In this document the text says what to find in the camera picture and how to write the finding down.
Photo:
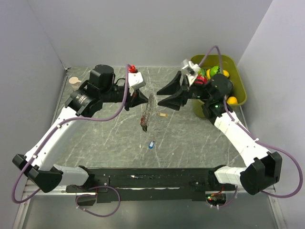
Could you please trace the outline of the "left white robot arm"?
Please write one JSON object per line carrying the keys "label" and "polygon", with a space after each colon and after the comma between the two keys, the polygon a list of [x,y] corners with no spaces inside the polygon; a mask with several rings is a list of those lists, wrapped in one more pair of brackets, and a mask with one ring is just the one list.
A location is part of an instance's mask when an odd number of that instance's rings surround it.
{"label": "left white robot arm", "polygon": [[145,86],[142,74],[133,66],[127,66],[123,86],[115,83],[111,66],[99,64],[90,71],[89,79],[71,93],[57,120],[43,138],[25,155],[17,154],[12,162],[23,175],[38,188],[48,193],[60,185],[77,185],[88,192],[94,187],[94,175],[85,167],[56,165],[62,147],[86,121],[102,109],[104,103],[121,103],[120,110],[128,111],[148,101],[140,91]]}

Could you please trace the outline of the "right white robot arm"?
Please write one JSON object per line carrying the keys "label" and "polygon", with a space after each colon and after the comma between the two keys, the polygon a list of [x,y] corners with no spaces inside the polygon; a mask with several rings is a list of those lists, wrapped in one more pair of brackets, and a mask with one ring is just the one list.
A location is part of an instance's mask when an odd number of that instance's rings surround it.
{"label": "right white robot arm", "polygon": [[219,129],[233,144],[242,157],[244,167],[222,166],[208,178],[209,187],[219,190],[224,184],[242,186],[250,195],[255,195],[280,178],[282,157],[253,140],[239,121],[225,97],[232,91],[233,83],[217,73],[207,83],[190,83],[187,75],[178,71],[176,76],[157,95],[166,98],[158,105],[179,110],[189,99],[201,99],[204,117]]}

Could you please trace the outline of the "red tagged key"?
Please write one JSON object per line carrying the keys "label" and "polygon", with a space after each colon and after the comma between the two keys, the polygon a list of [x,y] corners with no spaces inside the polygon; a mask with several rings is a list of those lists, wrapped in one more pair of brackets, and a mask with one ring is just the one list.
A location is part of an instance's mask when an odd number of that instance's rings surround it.
{"label": "red tagged key", "polygon": [[141,117],[140,125],[146,125],[146,117]]}

